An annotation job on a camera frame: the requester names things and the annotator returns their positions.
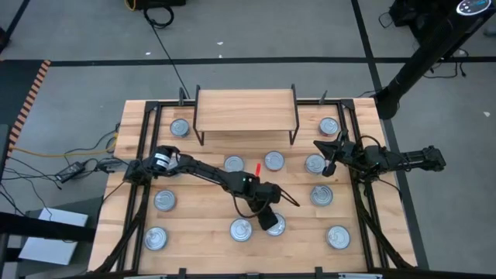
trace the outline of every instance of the tin can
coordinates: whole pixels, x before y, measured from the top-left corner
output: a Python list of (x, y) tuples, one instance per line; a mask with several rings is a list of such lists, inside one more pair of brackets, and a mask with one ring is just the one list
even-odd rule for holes
[(312, 154), (305, 161), (305, 169), (310, 174), (321, 174), (326, 167), (326, 160), (318, 154)]
[(231, 224), (231, 237), (238, 242), (245, 242), (250, 239), (253, 233), (251, 223), (246, 219), (238, 218)]
[(189, 123), (186, 119), (176, 119), (170, 124), (170, 130), (173, 135), (184, 138), (189, 135)]
[(176, 197), (172, 191), (163, 190), (155, 195), (153, 203), (158, 210), (167, 212), (176, 205)]
[(284, 219), (284, 217), (279, 213), (276, 213), (276, 217), (277, 224), (273, 225), (270, 229), (267, 230), (267, 234), (269, 236), (280, 236), (286, 229), (286, 219)]
[(270, 151), (265, 155), (265, 167), (269, 171), (279, 171), (284, 166), (284, 156), (280, 152)]
[(167, 244), (167, 233), (165, 229), (153, 227), (145, 234), (145, 246), (148, 250), (157, 251)]
[(350, 244), (350, 233), (343, 226), (333, 226), (326, 234), (327, 243), (335, 249), (346, 249)]
[(242, 171), (245, 168), (245, 163), (241, 157), (231, 156), (224, 161), (224, 168), (227, 172)]
[(319, 132), (323, 136), (332, 136), (338, 131), (338, 129), (339, 124), (333, 118), (325, 117), (320, 121)]
[(312, 203), (317, 206), (330, 205), (332, 202), (333, 194), (331, 188), (327, 185), (315, 186), (310, 194)]

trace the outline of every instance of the black pole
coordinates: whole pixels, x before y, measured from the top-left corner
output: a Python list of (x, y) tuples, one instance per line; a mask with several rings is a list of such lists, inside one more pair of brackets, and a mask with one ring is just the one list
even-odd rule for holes
[(487, 12), (494, 13), (484, 10), (475, 15), (462, 15), (454, 9), (442, 20), (389, 85), (374, 96), (379, 117), (392, 118), (398, 110), (400, 98), (467, 32), (483, 23)]

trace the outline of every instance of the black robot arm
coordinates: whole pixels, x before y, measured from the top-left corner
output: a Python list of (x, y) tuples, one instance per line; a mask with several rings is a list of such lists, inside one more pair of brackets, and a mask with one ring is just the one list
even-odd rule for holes
[[(177, 161), (177, 166), (169, 168), (169, 163), (174, 159)], [(187, 154), (180, 154), (179, 149), (174, 146), (159, 146), (147, 159), (131, 162), (124, 180), (141, 184), (151, 180), (152, 177), (171, 177), (176, 174), (191, 174), (220, 185), (224, 191), (232, 195), (236, 211), (245, 218), (258, 217), (258, 222), (263, 230), (277, 224), (276, 215), (270, 207), (271, 203), (278, 203), (283, 197), (293, 205), (299, 206), (294, 199), (284, 196), (281, 193), (284, 190), (276, 184), (260, 183), (257, 176), (244, 171), (223, 171), (195, 160)], [(237, 208), (236, 198), (246, 200), (253, 214), (243, 215)]]
[(413, 168), (442, 171), (446, 166), (441, 151), (434, 146), (418, 151), (394, 153), (380, 145), (363, 148), (361, 139), (359, 143), (351, 142), (346, 139), (347, 133), (348, 131), (344, 129), (332, 142), (314, 141), (324, 158), (329, 161), (322, 175), (326, 177), (333, 175), (336, 170), (336, 161), (358, 171), (363, 181), (377, 180), (380, 174), (388, 171), (409, 171)]

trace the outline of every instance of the concrete floor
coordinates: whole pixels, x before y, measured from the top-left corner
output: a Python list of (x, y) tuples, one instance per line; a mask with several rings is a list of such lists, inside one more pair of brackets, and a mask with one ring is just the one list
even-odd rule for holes
[[(0, 2), (0, 25), (7, 27), (20, 0)], [(392, 0), (359, 0), (375, 57), (409, 57), (415, 41), (407, 29), (382, 29), (377, 17)], [(176, 21), (159, 31), (173, 58), (364, 57), (357, 22), (347, 0), (190, 0), (175, 8)], [(471, 56), (496, 55), (496, 39), (481, 32), (464, 46)], [(31, 1), (2, 59), (114, 60), (165, 58), (150, 27), (120, 0)], [(400, 64), (378, 64), (382, 84)], [(496, 137), (496, 64), (464, 64), (468, 76), (422, 79), (401, 100), (393, 123), (403, 151), (435, 145), (448, 164), (441, 173), (412, 171), (408, 182), (429, 266), (496, 274), (496, 198), (491, 146)], [(298, 97), (354, 97), (373, 90), (367, 64), (233, 64), (179, 66), (190, 91), (203, 88), (287, 88)], [(436, 74), (451, 74), (452, 64)], [(120, 120), (127, 99), (176, 98), (180, 84), (170, 66), (51, 67), (24, 126), (18, 146), (62, 153), (93, 146)], [(486, 117), (484, 112), (493, 115)], [(52, 174), (64, 160), (15, 158)], [(19, 164), (8, 167), (29, 172)], [(106, 176), (70, 181), (62, 191), (36, 183), (49, 206), (102, 196)], [(25, 181), (5, 186), (23, 210), (40, 208)], [(12, 211), (2, 200), (0, 209)], [(81, 268), (66, 270), (69, 274)], [(43, 274), (37, 277), (55, 277)]]

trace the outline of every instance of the wood plank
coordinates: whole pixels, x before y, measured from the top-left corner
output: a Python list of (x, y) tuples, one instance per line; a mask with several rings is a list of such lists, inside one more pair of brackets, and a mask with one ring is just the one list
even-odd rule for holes
[[(145, 101), (126, 102), (115, 148), (117, 157), (136, 157), (144, 104)], [(373, 136), (384, 144), (384, 135), (373, 100), (357, 99), (355, 104), (362, 134)], [(199, 145), (193, 133), (183, 139), (172, 136), (169, 130), (172, 121), (184, 118), (192, 125), (193, 110), (192, 107), (164, 108), (158, 145), (177, 146), (182, 153), (217, 167), (223, 167), (224, 159), (228, 156), (239, 155), (245, 160), (245, 171), (252, 173), (257, 163), (263, 163), (267, 152), (278, 150), (285, 157), (283, 169), (271, 172), (262, 168), (260, 178), (262, 181), (279, 184), (301, 203), (301, 207), (296, 208), (286, 201), (273, 205), (274, 211), (284, 215), (287, 221), (287, 228), (282, 236), (268, 236), (260, 229), (256, 219), (251, 219), (254, 228), (252, 239), (247, 243), (237, 243), (229, 235), (229, 226), (237, 218), (233, 201), (219, 186), (184, 174), (169, 178), (159, 177), (153, 181), (146, 229), (153, 226), (164, 227), (168, 232), (169, 243), (160, 251), (143, 248), (139, 269), (141, 274), (176, 274), (179, 267), (186, 267), (188, 272), (197, 274), (313, 272), (315, 266), (323, 267), (325, 272), (366, 270), (348, 170), (338, 164), (335, 175), (323, 177), (308, 174), (304, 167), (305, 158), (311, 153), (319, 152), (313, 145), (313, 140), (329, 141), (336, 138), (321, 136), (317, 130), (323, 117), (333, 117), (339, 121), (336, 107), (298, 107), (300, 130), (293, 146), (289, 144), (287, 132), (275, 131), (210, 132), (205, 134), (204, 146)], [(351, 130), (349, 114), (345, 116), (346, 124)], [(153, 117), (150, 119), (145, 154), (150, 149), (151, 125)], [(383, 179), (394, 184), (392, 174), (384, 175)], [(330, 206), (318, 208), (310, 202), (309, 193), (317, 184), (328, 184), (333, 190), (334, 200)], [(176, 208), (170, 212), (159, 212), (153, 206), (154, 195), (162, 189), (176, 194)], [(374, 193), (384, 234), (406, 260), (415, 264), (398, 193), (382, 182), (374, 183)], [(98, 226), (97, 235), (100, 236), (95, 239), (95, 246), (98, 248), (95, 255), (92, 254), (90, 270), (106, 257), (113, 248), (112, 241), (117, 241), (121, 235), (119, 227), (109, 228), (106, 222), (112, 218), (120, 219), (116, 212), (122, 212), (120, 220), (123, 221), (126, 203), (127, 198), (124, 204), (104, 204), (102, 212), (105, 210), (107, 213), (104, 213), (104, 219), (100, 220)], [(250, 212), (245, 201), (239, 200), (238, 204), (242, 212)], [(326, 230), (334, 225), (345, 226), (350, 231), (352, 241), (345, 250), (334, 250), (325, 242)], [(378, 266), (377, 247), (372, 235), (370, 238), (374, 262)], [(127, 267), (130, 267), (134, 242), (129, 245)]]
[(198, 131), (288, 131), (296, 128), (291, 89), (200, 90), (198, 96)]

